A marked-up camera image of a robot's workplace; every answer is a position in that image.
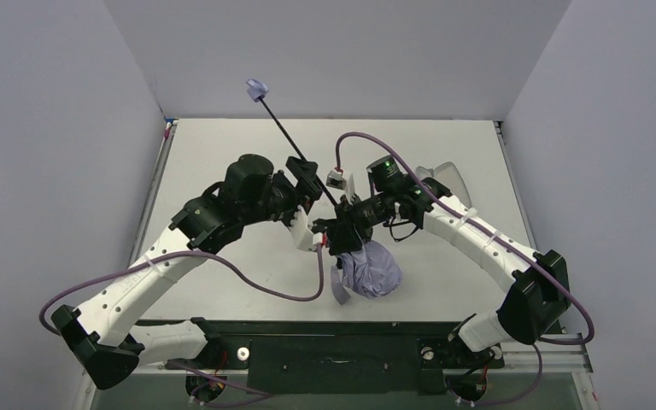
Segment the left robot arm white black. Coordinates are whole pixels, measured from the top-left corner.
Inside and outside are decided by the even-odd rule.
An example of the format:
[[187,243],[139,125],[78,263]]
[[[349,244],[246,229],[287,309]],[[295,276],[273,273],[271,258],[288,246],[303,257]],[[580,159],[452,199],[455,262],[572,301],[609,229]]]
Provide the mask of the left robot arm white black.
[[92,382],[113,388],[138,367],[170,360],[196,366],[220,363],[221,336],[205,319],[144,323],[142,315],[187,273],[236,242],[247,226],[279,222],[301,250],[318,252],[322,237],[308,212],[320,199],[315,162],[289,157],[275,170],[265,157],[241,155],[200,196],[190,199],[155,242],[106,287],[76,307],[53,301],[51,319]]

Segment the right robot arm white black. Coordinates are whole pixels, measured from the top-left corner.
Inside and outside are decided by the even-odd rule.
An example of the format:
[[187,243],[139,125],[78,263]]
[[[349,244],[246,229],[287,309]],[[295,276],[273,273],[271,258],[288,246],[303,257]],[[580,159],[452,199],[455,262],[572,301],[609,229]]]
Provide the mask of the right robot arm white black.
[[472,352],[508,341],[535,343],[571,305],[564,258],[556,252],[543,255],[487,224],[444,183],[451,169],[445,163],[404,173],[397,159],[387,155],[367,168],[374,192],[366,199],[355,194],[350,173],[341,168],[328,173],[326,185],[342,190],[343,197],[335,218],[315,223],[325,229],[337,258],[331,269],[334,296],[345,303],[351,293],[375,299],[396,290],[403,272],[373,239],[373,229],[412,225],[459,250],[505,295],[496,310],[462,321],[450,332],[451,343]]

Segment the lilac black umbrella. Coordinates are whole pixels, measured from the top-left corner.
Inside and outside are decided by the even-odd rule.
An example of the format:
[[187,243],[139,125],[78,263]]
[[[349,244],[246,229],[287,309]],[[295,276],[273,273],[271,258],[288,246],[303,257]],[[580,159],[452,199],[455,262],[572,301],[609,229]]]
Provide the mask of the lilac black umbrella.
[[[297,147],[295,141],[285,130],[266,103],[268,87],[257,79],[248,79],[248,95],[260,103],[273,119],[278,129],[284,134],[298,158],[306,160],[305,155]],[[326,186],[319,180],[322,194],[312,196],[312,206],[321,198],[328,195]],[[361,250],[347,254],[336,255],[336,262],[330,270],[331,293],[338,304],[344,305],[349,302],[353,293],[366,299],[375,299],[387,296],[396,290],[403,279],[403,273],[395,262],[393,255],[381,244],[371,239],[363,239]],[[322,249],[328,248],[327,244],[319,248],[315,253],[322,255]]]

